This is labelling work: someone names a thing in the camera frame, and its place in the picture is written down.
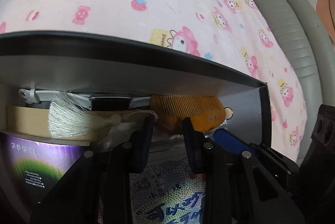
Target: cardboard box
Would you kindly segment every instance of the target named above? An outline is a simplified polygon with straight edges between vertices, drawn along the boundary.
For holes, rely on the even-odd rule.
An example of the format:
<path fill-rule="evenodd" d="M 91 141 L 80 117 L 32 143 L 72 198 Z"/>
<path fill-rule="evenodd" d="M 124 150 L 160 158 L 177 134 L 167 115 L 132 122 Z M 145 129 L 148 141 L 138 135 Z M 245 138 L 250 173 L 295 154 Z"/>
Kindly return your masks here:
<path fill-rule="evenodd" d="M 114 111 L 93 111 L 94 115 L 101 117 L 110 117 L 115 113 L 131 113 L 132 111 L 114 112 Z M 7 129 L 12 132 L 23 133 L 43 138 L 52 138 L 48 125 L 48 109 L 37 109 L 28 107 L 8 106 L 7 107 Z M 129 117 L 127 122 L 142 122 L 148 114 L 134 114 Z M 91 141 L 98 143 L 102 138 L 108 135 L 110 126 L 99 129 L 82 137 L 64 138 L 71 140 Z"/>

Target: wooden comb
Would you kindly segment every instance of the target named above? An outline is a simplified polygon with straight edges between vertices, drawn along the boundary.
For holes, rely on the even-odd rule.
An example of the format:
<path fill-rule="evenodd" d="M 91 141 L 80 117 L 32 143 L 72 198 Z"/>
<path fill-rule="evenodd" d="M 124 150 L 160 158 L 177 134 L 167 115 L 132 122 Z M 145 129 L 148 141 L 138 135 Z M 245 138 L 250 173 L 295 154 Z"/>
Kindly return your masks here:
<path fill-rule="evenodd" d="M 190 117 L 194 130 L 210 131 L 226 118 L 226 112 L 217 97 L 205 96 L 151 96 L 150 109 L 160 117 L 158 126 L 171 134 L 181 134 L 181 121 Z"/>

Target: white tassel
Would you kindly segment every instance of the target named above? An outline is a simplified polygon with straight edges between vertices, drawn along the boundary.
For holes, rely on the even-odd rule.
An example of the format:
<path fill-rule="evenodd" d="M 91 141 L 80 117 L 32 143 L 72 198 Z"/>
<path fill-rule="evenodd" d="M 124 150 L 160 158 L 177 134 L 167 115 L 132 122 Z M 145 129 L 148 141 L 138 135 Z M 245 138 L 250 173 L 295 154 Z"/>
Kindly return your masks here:
<path fill-rule="evenodd" d="M 135 111 L 123 117 L 120 114 L 113 114 L 111 117 L 103 118 L 79 108 L 71 102 L 66 92 L 60 92 L 55 96 L 49 110 L 49 131 L 52 138 L 85 136 L 107 125 L 117 126 L 129 116 L 138 113 L 150 113 L 158 118 L 157 114 L 150 110 Z"/>

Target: pink blanket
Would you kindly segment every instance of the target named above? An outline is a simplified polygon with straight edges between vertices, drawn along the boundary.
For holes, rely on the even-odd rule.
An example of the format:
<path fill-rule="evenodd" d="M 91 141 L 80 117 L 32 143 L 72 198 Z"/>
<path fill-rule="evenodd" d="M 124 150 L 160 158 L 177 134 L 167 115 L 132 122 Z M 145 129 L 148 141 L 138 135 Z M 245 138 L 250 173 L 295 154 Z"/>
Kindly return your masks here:
<path fill-rule="evenodd" d="M 296 160 L 307 118 L 303 92 L 253 0 L 0 0 L 0 8 L 0 33 L 48 29 L 129 38 L 267 82 L 272 147 Z"/>

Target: pink cartoon character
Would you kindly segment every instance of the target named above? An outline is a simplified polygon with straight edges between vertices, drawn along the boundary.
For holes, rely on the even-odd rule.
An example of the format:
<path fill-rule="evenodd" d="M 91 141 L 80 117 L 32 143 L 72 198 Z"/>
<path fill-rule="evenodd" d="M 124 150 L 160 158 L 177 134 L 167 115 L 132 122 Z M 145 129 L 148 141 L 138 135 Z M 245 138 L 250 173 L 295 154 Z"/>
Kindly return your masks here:
<path fill-rule="evenodd" d="M 284 105 L 285 107 L 289 107 L 294 98 L 293 88 L 289 87 L 283 79 L 278 81 L 278 85 L 280 88 L 281 98 L 284 101 Z"/>
<path fill-rule="evenodd" d="M 230 28 L 230 26 L 228 25 L 227 20 L 224 18 L 224 16 L 222 15 L 222 13 L 219 11 L 219 9 L 217 7 L 214 7 L 214 19 L 216 24 L 221 27 L 221 29 L 224 29 L 226 31 L 229 31 L 230 33 L 232 33 L 232 29 Z"/>
<path fill-rule="evenodd" d="M 232 12 L 232 13 L 236 13 L 236 11 L 238 10 L 238 4 L 237 2 L 235 2 L 234 0 L 222 0 L 224 2 L 224 4 L 226 4 L 226 6 L 228 7 L 228 9 Z"/>
<path fill-rule="evenodd" d="M 257 8 L 257 6 L 256 6 L 256 4 L 254 3 L 253 0 L 246 0 L 246 4 L 247 4 L 250 8 L 258 10 L 258 8 Z"/>
<path fill-rule="evenodd" d="M 187 28 L 183 27 L 182 31 L 170 31 L 172 38 L 167 42 L 170 44 L 168 47 L 174 50 L 182 51 L 194 56 L 200 57 L 198 52 L 198 42 L 195 40 L 193 33 Z"/>
<path fill-rule="evenodd" d="M 80 6 L 76 12 L 75 18 L 72 20 L 72 23 L 77 25 L 85 24 L 85 19 L 88 18 L 88 12 L 91 10 L 90 7 Z"/>
<path fill-rule="evenodd" d="M 272 106 L 271 106 L 270 110 L 271 110 L 271 121 L 275 121 L 276 118 L 277 118 L 277 113 Z"/>
<path fill-rule="evenodd" d="M 290 133 L 290 143 L 291 146 L 295 147 L 298 144 L 298 140 L 299 140 L 299 128 L 298 126 L 295 127 L 295 131 Z"/>
<path fill-rule="evenodd" d="M 250 58 L 250 56 L 248 55 L 247 51 L 244 48 L 241 49 L 241 54 L 244 57 L 244 61 L 245 61 L 246 65 L 247 65 L 247 68 L 248 68 L 251 76 L 253 78 L 256 78 L 257 77 L 256 70 L 258 69 L 257 58 L 255 56 L 252 56 Z"/>
<path fill-rule="evenodd" d="M 2 22 L 0 25 L 0 34 L 5 33 L 6 31 L 6 22 Z"/>
<path fill-rule="evenodd" d="M 261 39 L 263 46 L 268 47 L 268 48 L 271 48 L 273 46 L 273 43 L 269 40 L 269 37 L 267 36 L 264 30 L 259 29 L 258 34 L 259 34 L 259 39 Z"/>

